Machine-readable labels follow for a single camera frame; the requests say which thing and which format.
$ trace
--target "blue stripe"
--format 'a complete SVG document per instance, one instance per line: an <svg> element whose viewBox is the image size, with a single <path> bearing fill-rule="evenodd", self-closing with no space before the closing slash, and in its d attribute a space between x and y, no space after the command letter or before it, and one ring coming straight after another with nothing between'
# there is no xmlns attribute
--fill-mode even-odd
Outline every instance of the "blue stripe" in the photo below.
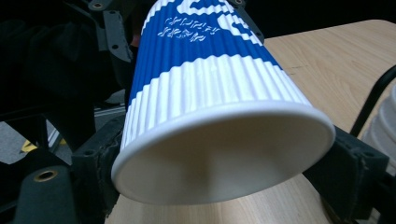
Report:
<svg viewBox="0 0 396 224"><path fill-rule="evenodd" d="M185 62L193 62L198 58L209 56L240 55L253 59L261 58L264 62L278 65L268 50L241 36L233 35L230 31L221 29L218 23L220 15L235 15L236 12L219 12L210 15L188 15L177 12L177 6L183 0L176 0L162 7L150 18L143 31L139 54L134 73L130 103L138 92L143 90L153 78L162 72L168 72L174 66L181 66ZM200 1L191 6L197 9L208 7L211 1ZM213 0L213 6L223 5ZM240 33L251 35L251 32L241 24L234 24Z"/></svg>

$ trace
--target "ripple paper cup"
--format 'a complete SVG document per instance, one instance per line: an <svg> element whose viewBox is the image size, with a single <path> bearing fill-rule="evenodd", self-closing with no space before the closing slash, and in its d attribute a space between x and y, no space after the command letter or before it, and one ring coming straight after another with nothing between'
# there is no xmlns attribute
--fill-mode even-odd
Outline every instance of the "ripple paper cup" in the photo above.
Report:
<svg viewBox="0 0 396 224"><path fill-rule="evenodd" d="M334 128L224 0L160 0L145 21L112 179L143 203L214 203L318 161Z"/></svg>

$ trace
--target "paper cup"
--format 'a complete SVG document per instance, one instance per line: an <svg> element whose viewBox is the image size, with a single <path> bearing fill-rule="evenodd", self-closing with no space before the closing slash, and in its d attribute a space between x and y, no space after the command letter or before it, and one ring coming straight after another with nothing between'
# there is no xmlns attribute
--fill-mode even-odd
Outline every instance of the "paper cup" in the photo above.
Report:
<svg viewBox="0 0 396 224"><path fill-rule="evenodd" d="M299 174L334 127L226 1L160 0L142 31L117 190L143 203L214 203Z"/></svg>
<svg viewBox="0 0 396 224"><path fill-rule="evenodd" d="M377 116L384 131L387 133L389 138L396 144L396 111L393 110L390 97L382 102L381 106L379 107ZM396 153L396 147L390 147L389 150L394 150Z"/></svg>
<svg viewBox="0 0 396 224"><path fill-rule="evenodd" d="M390 92L390 100L393 106L393 110L396 112L396 85L392 87L392 91Z"/></svg>
<svg viewBox="0 0 396 224"><path fill-rule="evenodd" d="M396 174L396 154L393 150L396 148L396 143L392 141L384 130L378 115L371 121L370 127L364 133L361 141L389 156L387 172L391 175Z"/></svg>

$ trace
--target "table surface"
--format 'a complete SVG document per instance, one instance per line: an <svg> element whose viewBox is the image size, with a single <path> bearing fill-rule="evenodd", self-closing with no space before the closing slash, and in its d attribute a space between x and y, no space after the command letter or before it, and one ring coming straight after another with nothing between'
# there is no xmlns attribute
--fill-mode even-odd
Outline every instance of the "table surface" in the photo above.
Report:
<svg viewBox="0 0 396 224"><path fill-rule="evenodd" d="M269 38L264 46L312 105L325 112L336 126L349 132L374 83L396 64L396 24L361 21ZM391 86L380 100L388 95ZM297 175L270 189L224 203L163 206L138 203L120 196L106 223L306 224L330 221L316 190L303 175Z"/></svg>

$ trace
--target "screw hole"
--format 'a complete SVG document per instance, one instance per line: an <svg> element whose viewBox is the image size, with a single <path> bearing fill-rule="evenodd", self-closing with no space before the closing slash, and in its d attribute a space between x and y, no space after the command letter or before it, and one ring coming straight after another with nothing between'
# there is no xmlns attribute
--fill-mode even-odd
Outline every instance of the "screw hole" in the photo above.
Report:
<svg viewBox="0 0 396 224"><path fill-rule="evenodd" d="M94 8L102 8L103 5L102 5L102 3L95 3L95 4L93 4L93 7Z"/></svg>
<svg viewBox="0 0 396 224"><path fill-rule="evenodd" d="M35 176L35 182L46 182L54 178L58 174L57 171L54 170L49 170L49 171L44 171L39 175Z"/></svg>

